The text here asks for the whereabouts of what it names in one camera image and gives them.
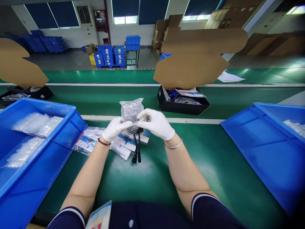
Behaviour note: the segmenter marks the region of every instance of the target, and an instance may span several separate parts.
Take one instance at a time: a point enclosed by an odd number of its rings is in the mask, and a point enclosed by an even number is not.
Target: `white sheet of paper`
[[[221,73],[221,75],[218,77],[218,79],[222,82],[238,82],[238,81],[245,80],[236,75],[229,74],[225,71],[223,73]]]

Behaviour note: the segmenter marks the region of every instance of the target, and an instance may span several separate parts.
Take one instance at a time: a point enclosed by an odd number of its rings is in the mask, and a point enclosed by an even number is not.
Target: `cardboard flap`
[[[153,79],[167,90],[177,87],[187,90],[213,83],[228,65],[219,54],[194,54],[185,58],[173,54],[157,63]]]
[[[236,53],[247,43],[243,29],[181,30],[168,28],[163,53]]]
[[[43,87],[49,79],[37,65],[22,58],[29,56],[16,42],[0,38],[0,78],[24,89]]]

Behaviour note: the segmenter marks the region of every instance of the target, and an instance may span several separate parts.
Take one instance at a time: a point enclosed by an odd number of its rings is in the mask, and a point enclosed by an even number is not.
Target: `fire alarm box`
[[[108,31],[107,19],[105,10],[93,11],[95,26],[97,31]]]

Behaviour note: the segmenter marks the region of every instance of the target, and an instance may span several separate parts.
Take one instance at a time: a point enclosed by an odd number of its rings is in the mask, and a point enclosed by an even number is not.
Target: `gloved hand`
[[[166,120],[164,114],[159,111],[148,108],[140,112],[137,118],[139,121],[135,124],[138,127],[150,130],[154,135],[162,138],[163,140],[168,141],[175,135],[175,130]]]
[[[127,129],[131,125],[132,125],[131,121],[124,122],[124,119],[122,117],[114,118],[109,123],[107,128],[102,132],[102,136],[106,141],[111,142],[118,136],[118,134],[122,130]]]

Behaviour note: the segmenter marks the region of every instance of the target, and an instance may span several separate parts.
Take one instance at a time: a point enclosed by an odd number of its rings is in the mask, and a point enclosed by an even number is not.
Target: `open black box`
[[[208,109],[211,106],[206,98],[194,98],[187,96],[181,96],[181,97],[195,99],[196,101],[201,103],[201,105],[192,105],[192,104],[166,101],[164,91],[161,85],[158,91],[158,103],[159,103],[160,111],[174,112],[174,113],[181,113],[188,115],[201,115],[206,109]]]
[[[18,90],[23,90],[20,86],[14,87]],[[12,103],[16,101],[5,101],[2,98],[8,95],[16,94],[11,91],[7,91],[6,93],[0,95],[0,104],[4,105],[5,107],[11,105]],[[30,95],[30,98],[32,99],[39,99],[39,100],[49,100],[53,96],[53,92],[45,85],[41,89],[35,92],[26,92],[26,94]]]

